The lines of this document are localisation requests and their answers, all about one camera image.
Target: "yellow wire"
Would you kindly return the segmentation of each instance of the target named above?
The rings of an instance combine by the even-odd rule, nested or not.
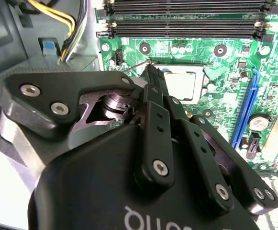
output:
[[[62,22],[64,24],[66,24],[68,26],[68,28],[69,28],[69,36],[71,36],[73,34],[73,32],[75,30],[75,21],[74,21],[74,19],[72,17],[70,17],[69,15],[65,14],[69,18],[71,18],[71,20],[70,20],[71,22],[70,22],[70,21],[66,20],[65,18],[63,18],[62,16],[58,16],[58,15],[52,13],[54,11],[55,12],[59,12],[59,11],[56,11],[54,9],[51,9],[51,8],[47,7],[47,6],[44,6],[44,5],[38,3],[38,2],[36,2],[34,0],[28,0],[28,1],[29,1],[30,4],[32,4],[36,9],[38,9],[42,13],[44,13],[44,14],[46,14],[46,15],[48,15],[48,16],[50,16],[50,17],[52,17],[52,18],[54,18],[54,19],[56,19],[56,20],[58,20],[58,21],[60,21],[60,22]]]

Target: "blue connector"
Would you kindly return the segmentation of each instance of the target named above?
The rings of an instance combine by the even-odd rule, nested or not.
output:
[[[260,73],[258,70],[253,69],[254,74],[252,77],[252,80],[248,84],[248,88],[246,90],[246,94],[244,97],[244,101],[238,116],[238,120],[236,123],[236,126],[234,128],[234,133],[233,133],[233,138],[232,138],[232,147],[236,149],[239,147],[241,143],[241,139],[243,136],[243,133],[246,130],[246,126],[249,120],[249,116],[252,112],[254,103],[257,99],[258,91],[259,91],[259,78],[260,78]]]

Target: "gray surface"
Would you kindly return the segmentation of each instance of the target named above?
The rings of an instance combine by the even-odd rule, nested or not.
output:
[[[69,63],[57,65],[57,59],[53,56],[37,56],[16,65],[0,74],[0,90],[2,81],[16,73],[47,73],[47,72],[72,72],[72,71],[98,71],[99,65],[96,57],[77,57]]]
[[[0,72],[27,59],[10,9],[0,0]]]
[[[79,12],[79,0],[60,0],[55,6],[55,9],[58,9],[62,12],[69,13],[75,18],[78,17]],[[31,20],[33,28],[23,28],[19,16],[15,9],[11,9],[14,21],[18,26],[19,33],[22,38],[23,45],[25,47],[28,57],[34,57],[36,55],[42,55],[38,38],[56,38],[58,40],[60,48],[62,47],[63,41],[67,37],[68,27],[55,20],[50,18],[47,15],[31,15]],[[95,36],[95,23],[96,18],[94,10],[89,6],[89,18],[88,24],[81,39],[78,47],[77,53],[80,55],[96,55],[97,53],[97,38]]]

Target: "screw hole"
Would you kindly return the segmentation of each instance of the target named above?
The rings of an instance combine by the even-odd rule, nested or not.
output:
[[[207,153],[207,151],[206,151],[205,148],[201,147],[200,149],[201,149],[201,151],[203,151],[204,153]]]
[[[163,129],[161,126],[158,126],[157,129],[158,129],[158,131],[161,132],[161,133],[164,131],[164,129]]]

